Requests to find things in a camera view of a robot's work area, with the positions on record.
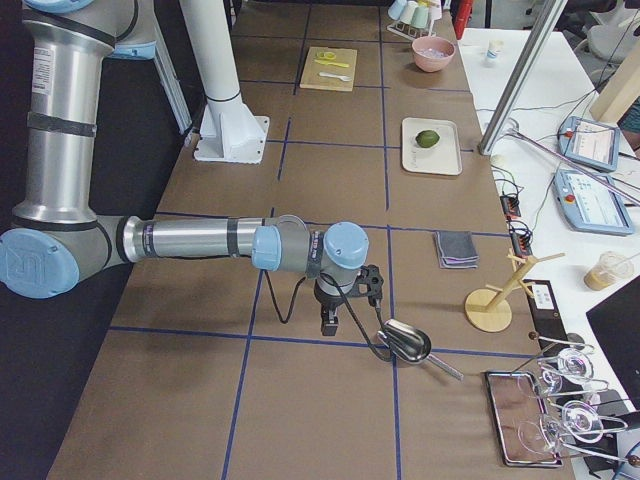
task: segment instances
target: computer monitor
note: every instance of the computer monitor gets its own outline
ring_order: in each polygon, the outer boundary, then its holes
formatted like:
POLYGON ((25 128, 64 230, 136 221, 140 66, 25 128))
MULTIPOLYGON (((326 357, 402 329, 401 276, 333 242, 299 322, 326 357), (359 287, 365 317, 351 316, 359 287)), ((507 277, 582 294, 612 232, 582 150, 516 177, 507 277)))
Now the computer monitor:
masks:
POLYGON ((587 312, 611 368, 632 400, 640 405, 640 277, 587 312))

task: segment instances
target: gray cloth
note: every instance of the gray cloth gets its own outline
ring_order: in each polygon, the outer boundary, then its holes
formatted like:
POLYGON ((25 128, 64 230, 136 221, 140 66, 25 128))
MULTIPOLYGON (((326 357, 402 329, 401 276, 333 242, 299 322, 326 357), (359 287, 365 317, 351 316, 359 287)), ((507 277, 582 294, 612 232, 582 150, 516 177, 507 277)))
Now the gray cloth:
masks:
POLYGON ((478 252, 471 232, 438 230, 435 240, 441 268, 478 267, 478 252))

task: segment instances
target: lime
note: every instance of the lime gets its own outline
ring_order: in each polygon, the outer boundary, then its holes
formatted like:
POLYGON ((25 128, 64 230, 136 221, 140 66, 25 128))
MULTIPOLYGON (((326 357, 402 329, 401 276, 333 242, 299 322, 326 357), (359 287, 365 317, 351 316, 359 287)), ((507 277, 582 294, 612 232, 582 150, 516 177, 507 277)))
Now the lime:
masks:
POLYGON ((440 135, 433 130, 423 130, 416 136, 416 142, 422 148, 431 148, 440 141, 440 135))

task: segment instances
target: wooden cutting board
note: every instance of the wooden cutting board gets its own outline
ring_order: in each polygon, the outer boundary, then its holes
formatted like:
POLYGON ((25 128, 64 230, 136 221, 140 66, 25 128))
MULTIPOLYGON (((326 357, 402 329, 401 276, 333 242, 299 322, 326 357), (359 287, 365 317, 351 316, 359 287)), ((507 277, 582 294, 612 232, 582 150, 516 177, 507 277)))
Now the wooden cutting board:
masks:
POLYGON ((309 47, 307 60, 302 70, 302 78, 300 79, 300 88, 314 88, 316 90, 336 90, 340 92, 353 91, 353 82, 356 73, 357 50, 349 48, 329 48, 329 47, 309 47), (333 52, 336 58, 333 62, 346 63, 348 67, 338 67, 335 65, 321 65, 314 60, 318 58, 318 54, 324 52, 333 52), (351 81, 344 82, 338 78, 321 77, 320 72, 335 73, 336 75, 346 75, 351 77, 351 81))

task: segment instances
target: white desk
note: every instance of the white desk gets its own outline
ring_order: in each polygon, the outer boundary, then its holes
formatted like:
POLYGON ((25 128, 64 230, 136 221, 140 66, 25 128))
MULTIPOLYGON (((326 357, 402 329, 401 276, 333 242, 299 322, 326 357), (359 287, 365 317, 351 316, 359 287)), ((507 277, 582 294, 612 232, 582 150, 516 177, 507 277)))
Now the white desk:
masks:
MULTIPOLYGON (((527 31, 468 28, 459 42, 460 53, 483 131, 492 112, 482 109, 495 109, 528 35, 527 31), (497 61, 492 66, 487 66, 484 56, 490 40, 502 40, 504 47, 497 61)), ((592 89, 593 85, 567 41, 561 33, 554 32, 542 56, 533 67, 515 107, 555 106, 579 99, 592 89)), ((587 101, 581 103, 572 114, 592 118, 588 105, 594 99, 595 94, 591 94, 587 101)), ((516 110, 511 114, 511 118, 517 120, 519 130, 524 135, 540 139, 547 135, 554 135, 576 103, 555 109, 516 110)), ((546 138, 542 143, 557 149, 555 137, 546 138)), ((626 141, 622 143, 623 151, 633 153, 626 141)), ((497 166, 512 172, 516 183, 524 187, 520 194, 522 220, 529 227, 533 227, 536 211, 542 204, 547 185, 558 166, 557 159, 512 137, 502 138, 496 143, 492 159, 497 166)), ((640 185, 640 163, 621 157, 618 169, 613 176, 634 185, 640 185)), ((503 182, 498 182, 497 186, 502 190, 503 185, 500 183, 503 182)), ((638 196, 637 191, 629 190, 629 192, 638 196)), ((627 398, 608 361, 597 348, 598 342, 586 317, 589 309, 611 295, 623 283, 594 292, 584 285, 582 278, 600 254, 606 250, 614 250, 629 256, 640 251, 640 233, 636 232, 628 237, 616 237, 572 231, 565 222, 553 193, 553 191, 549 192, 540 212, 534 231, 532 250, 539 258, 558 252, 564 252, 566 256, 537 265, 530 277, 551 281, 565 330, 578 333, 587 343, 596 346, 596 353, 592 356, 596 378, 608 380, 611 382, 611 388, 617 390, 622 398, 627 398)), ((629 213, 636 230, 640 231, 640 209, 630 208, 629 213)), ((640 273, 640 262, 636 261, 635 267, 635 275, 637 275, 640 273)), ((633 409, 631 404, 627 404, 627 407, 633 409)))

